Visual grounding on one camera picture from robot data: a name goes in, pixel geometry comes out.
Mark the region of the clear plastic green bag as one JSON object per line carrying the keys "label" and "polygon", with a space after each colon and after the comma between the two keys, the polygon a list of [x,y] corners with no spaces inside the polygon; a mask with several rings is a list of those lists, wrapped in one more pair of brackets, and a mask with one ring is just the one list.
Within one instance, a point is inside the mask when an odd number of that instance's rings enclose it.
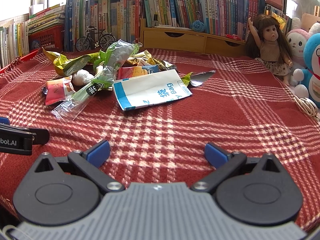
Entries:
{"label": "clear plastic green bag", "polygon": [[104,66],[93,79],[68,100],[60,103],[51,113],[58,120],[74,120],[84,108],[93,100],[95,94],[112,87],[116,70],[111,66]]}

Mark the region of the orange red snack packet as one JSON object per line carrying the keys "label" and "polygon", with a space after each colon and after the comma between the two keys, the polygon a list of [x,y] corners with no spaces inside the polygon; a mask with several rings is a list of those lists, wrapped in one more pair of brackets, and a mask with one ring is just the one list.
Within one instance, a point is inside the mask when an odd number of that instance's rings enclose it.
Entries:
{"label": "orange red snack packet", "polygon": [[72,76],[63,77],[60,79],[50,80],[46,82],[46,106],[64,101],[69,96],[75,93],[72,85]]}

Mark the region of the silver yellow torn wrapper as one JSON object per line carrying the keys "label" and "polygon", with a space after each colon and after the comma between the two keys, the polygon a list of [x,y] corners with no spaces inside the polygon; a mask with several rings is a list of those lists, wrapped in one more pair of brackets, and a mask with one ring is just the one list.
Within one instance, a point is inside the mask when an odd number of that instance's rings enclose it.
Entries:
{"label": "silver yellow torn wrapper", "polygon": [[200,73],[190,72],[187,75],[183,76],[181,80],[186,86],[191,85],[193,87],[199,87],[204,82],[206,82],[209,78],[211,78],[215,73],[216,73],[215,70],[210,70],[208,72],[200,72]]}

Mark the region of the white tissue ball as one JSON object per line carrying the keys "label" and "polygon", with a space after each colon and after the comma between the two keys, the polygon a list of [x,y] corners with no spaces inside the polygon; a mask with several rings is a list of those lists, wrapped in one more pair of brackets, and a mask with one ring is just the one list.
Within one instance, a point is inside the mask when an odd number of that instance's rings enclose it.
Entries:
{"label": "white tissue ball", "polygon": [[73,74],[72,83],[75,86],[84,86],[91,82],[94,78],[87,70],[81,69]]}

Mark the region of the gold yellow snack wrapper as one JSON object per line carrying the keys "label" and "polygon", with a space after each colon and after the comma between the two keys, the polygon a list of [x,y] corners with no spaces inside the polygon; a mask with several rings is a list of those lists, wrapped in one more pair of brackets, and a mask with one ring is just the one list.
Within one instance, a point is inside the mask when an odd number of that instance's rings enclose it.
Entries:
{"label": "gold yellow snack wrapper", "polygon": [[42,52],[53,63],[54,69],[59,76],[70,76],[86,66],[90,59],[90,55],[82,55],[74,59],[68,59],[67,56],[55,51],[47,51],[42,48]]}

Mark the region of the white blue paper bag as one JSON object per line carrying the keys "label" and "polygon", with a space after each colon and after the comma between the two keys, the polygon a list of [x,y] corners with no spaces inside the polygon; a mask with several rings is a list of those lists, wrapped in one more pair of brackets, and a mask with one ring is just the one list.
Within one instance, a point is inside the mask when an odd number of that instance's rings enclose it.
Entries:
{"label": "white blue paper bag", "polygon": [[174,69],[117,80],[113,84],[113,91],[123,111],[159,105],[192,95]]}

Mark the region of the green white wrapper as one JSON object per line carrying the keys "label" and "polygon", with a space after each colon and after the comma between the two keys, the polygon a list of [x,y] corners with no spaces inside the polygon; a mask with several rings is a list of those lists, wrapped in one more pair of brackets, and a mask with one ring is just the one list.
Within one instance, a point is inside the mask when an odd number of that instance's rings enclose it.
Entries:
{"label": "green white wrapper", "polygon": [[123,40],[112,43],[106,51],[100,50],[95,55],[93,62],[94,71],[96,71],[98,66],[110,66],[118,70],[131,55],[139,51],[141,46],[140,42],[129,43]]}

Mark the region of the orange gold foil wrapper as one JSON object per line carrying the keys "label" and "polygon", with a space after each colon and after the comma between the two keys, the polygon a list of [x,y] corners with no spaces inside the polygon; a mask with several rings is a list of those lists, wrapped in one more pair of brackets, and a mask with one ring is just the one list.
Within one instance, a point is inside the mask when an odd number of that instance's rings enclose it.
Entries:
{"label": "orange gold foil wrapper", "polygon": [[148,75],[157,72],[159,72],[159,66],[157,65],[121,67],[118,70],[117,79],[127,79],[131,77]]}

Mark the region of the row of upright books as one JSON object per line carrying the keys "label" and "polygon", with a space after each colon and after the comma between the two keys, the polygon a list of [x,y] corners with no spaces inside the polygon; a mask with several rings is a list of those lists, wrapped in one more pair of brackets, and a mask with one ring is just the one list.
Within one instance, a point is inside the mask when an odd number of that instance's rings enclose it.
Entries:
{"label": "row of upright books", "polygon": [[75,51],[90,25],[116,41],[139,42],[142,16],[143,0],[66,0],[64,49]]}

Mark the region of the red plaid tablecloth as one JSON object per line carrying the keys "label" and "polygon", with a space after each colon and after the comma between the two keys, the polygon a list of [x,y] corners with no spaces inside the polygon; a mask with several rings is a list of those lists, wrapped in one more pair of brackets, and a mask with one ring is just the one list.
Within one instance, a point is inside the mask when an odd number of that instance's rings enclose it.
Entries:
{"label": "red plaid tablecloth", "polygon": [[1,116],[15,126],[45,128],[50,140],[31,156],[1,154],[1,217],[15,214],[16,187],[38,155],[67,155],[102,139],[111,156],[102,171],[124,185],[131,182],[193,184],[212,168],[204,146],[252,157],[273,153],[303,194],[297,224],[319,225],[319,124],[300,111],[290,90],[263,65],[246,58],[153,50],[181,75],[215,70],[192,95],[174,102],[124,112],[111,91],[99,91],[74,120],[59,121],[45,104],[42,88],[56,78],[51,62],[37,54],[1,75]]}

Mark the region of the red plastic crate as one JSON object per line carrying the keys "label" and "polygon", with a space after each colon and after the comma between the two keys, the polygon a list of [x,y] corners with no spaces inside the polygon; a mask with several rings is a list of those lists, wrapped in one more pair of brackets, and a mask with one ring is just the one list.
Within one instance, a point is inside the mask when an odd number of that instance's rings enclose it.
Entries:
{"label": "red plastic crate", "polygon": [[28,36],[29,50],[44,48],[49,51],[61,52],[64,48],[64,25],[55,25],[48,29],[33,33]]}

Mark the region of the blue Doraemon plush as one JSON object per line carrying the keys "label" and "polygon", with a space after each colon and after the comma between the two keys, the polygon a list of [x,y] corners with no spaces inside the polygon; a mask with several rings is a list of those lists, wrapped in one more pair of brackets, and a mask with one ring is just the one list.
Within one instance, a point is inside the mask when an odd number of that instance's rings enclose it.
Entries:
{"label": "blue Doraemon plush", "polygon": [[303,59],[306,69],[296,69],[293,77],[299,84],[294,88],[299,98],[309,98],[317,107],[320,103],[320,33],[312,35],[304,48]]}

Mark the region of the wooden drawer desk organizer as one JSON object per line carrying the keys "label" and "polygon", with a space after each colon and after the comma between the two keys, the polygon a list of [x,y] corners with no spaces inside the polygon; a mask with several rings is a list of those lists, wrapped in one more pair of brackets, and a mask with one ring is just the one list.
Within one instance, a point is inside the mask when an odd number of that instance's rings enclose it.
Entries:
{"label": "wooden drawer desk organizer", "polygon": [[140,20],[140,41],[144,48],[218,54],[226,57],[246,55],[245,43],[231,38],[175,28],[149,28]]}

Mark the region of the blue yarn rose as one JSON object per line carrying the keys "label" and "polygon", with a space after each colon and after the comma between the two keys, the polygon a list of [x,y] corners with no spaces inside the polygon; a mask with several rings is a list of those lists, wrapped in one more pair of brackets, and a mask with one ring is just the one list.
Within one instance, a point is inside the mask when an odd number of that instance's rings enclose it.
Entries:
{"label": "blue yarn rose", "polygon": [[204,26],[204,23],[201,22],[200,20],[195,20],[192,23],[191,29],[195,32],[202,33],[205,31],[205,26]]}

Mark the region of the pink white bunny plush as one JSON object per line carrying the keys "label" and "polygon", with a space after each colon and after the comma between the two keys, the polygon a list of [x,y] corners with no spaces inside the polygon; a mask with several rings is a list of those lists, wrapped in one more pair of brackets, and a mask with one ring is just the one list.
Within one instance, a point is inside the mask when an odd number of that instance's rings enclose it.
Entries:
{"label": "pink white bunny plush", "polygon": [[292,19],[292,29],[286,35],[292,51],[292,73],[295,69],[305,69],[303,53],[308,39],[315,33],[319,33],[319,22],[313,23],[311,28],[302,28],[301,20],[297,17]]}

